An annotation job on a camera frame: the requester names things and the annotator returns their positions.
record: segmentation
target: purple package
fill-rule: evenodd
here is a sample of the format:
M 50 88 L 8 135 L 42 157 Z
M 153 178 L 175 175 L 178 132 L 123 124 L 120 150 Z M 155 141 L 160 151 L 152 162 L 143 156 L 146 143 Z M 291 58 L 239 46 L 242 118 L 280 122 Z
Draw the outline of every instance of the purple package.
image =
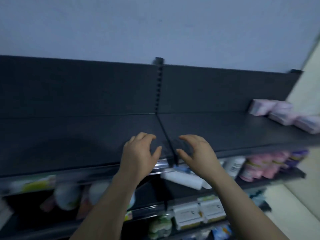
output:
M 289 168 L 295 168 L 309 154 L 309 150 L 301 150 L 292 152 L 290 157 L 282 164 L 280 171 L 285 171 Z

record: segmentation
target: beige wall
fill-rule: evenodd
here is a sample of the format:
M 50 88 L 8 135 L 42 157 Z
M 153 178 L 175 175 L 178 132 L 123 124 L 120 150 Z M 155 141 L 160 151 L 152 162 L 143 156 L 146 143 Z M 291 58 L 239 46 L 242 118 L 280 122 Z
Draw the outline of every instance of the beige wall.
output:
M 320 44 L 316 46 L 304 67 L 304 73 L 290 93 L 288 101 L 305 115 L 320 114 Z M 310 149 L 310 155 L 299 168 L 304 180 L 286 183 L 286 187 L 320 220 L 320 147 Z

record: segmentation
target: right hand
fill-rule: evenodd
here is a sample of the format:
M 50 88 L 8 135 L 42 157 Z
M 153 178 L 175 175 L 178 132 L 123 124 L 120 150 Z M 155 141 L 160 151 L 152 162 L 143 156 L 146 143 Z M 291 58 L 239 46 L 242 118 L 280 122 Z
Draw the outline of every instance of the right hand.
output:
M 182 135 L 179 138 L 193 148 L 191 157 L 182 149 L 177 149 L 177 153 L 195 174 L 207 181 L 215 171 L 222 168 L 214 150 L 203 137 Z

